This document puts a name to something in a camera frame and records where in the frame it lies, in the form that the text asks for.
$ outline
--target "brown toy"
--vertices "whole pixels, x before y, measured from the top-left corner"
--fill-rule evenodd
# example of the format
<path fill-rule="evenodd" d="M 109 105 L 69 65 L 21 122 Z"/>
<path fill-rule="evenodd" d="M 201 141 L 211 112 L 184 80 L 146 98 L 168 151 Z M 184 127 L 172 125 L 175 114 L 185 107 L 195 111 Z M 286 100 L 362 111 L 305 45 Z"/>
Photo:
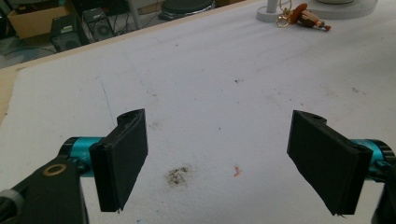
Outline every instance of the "brown toy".
<path fill-rule="evenodd" d="M 307 10 L 307 7 L 307 3 L 302 3 L 297 6 L 297 8 L 295 8 L 289 15 L 290 24 L 295 24 L 297 21 L 299 21 L 307 27 L 316 26 L 318 28 L 323 28 L 326 31 L 332 29 L 331 26 L 328 26 L 324 23 L 324 21 L 321 21 L 317 15 Z"/>

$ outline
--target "keychain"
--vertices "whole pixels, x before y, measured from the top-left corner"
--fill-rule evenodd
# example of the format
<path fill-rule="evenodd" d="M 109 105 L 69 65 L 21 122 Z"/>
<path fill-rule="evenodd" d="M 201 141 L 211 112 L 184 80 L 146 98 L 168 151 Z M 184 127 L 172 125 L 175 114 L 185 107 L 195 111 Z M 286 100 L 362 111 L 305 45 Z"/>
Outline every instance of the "keychain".
<path fill-rule="evenodd" d="M 282 11 L 282 15 L 279 16 L 276 20 L 277 26 L 284 28 L 287 27 L 289 24 L 295 24 L 297 23 L 297 21 L 299 21 L 302 25 L 306 27 L 316 26 L 326 31 L 332 29 L 331 26 L 326 25 L 324 21 L 321 21 L 317 15 L 306 9 L 308 7 L 307 3 L 302 3 L 294 10 L 291 10 L 291 0 L 289 0 L 289 2 L 290 8 L 282 8 L 282 4 L 279 1 L 279 7 Z"/>

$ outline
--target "table surface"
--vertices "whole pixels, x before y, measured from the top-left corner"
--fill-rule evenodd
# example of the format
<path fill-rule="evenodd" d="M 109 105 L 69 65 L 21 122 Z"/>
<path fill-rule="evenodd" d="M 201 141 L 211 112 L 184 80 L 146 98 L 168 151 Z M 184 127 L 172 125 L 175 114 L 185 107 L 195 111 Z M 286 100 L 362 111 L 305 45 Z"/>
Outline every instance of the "table surface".
<path fill-rule="evenodd" d="M 324 32 L 257 21 L 262 5 L 0 70 L 0 189 L 68 137 L 105 136 L 117 115 L 146 108 L 148 158 L 124 211 L 101 213 L 93 180 L 81 179 L 91 223 L 370 223 L 381 184 L 364 184 L 355 216 L 333 217 L 286 149 L 295 109 L 396 146 L 396 6 L 380 1 Z M 176 185 L 167 177 L 180 167 Z"/>

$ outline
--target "stool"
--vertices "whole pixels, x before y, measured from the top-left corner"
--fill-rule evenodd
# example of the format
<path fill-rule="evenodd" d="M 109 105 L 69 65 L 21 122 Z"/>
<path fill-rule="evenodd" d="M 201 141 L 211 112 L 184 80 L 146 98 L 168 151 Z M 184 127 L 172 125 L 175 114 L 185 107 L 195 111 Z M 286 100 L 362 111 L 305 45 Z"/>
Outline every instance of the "stool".
<path fill-rule="evenodd" d="M 158 18 L 172 21 L 208 11 L 215 7 L 215 0 L 165 0 Z"/>

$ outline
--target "speaker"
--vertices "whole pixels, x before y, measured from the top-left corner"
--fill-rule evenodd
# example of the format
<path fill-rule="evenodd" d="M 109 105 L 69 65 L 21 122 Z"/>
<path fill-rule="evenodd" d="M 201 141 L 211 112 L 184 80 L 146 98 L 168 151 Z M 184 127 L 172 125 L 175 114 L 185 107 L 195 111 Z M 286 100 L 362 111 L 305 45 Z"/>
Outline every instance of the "speaker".
<path fill-rule="evenodd" d="M 95 42 L 114 37 L 114 32 L 106 13 L 101 8 L 84 11 L 82 16 Z"/>
<path fill-rule="evenodd" d="M 81 23 L 75 15 L 52 19 L 49 38 L 58 52 L 90 44 Z"/>

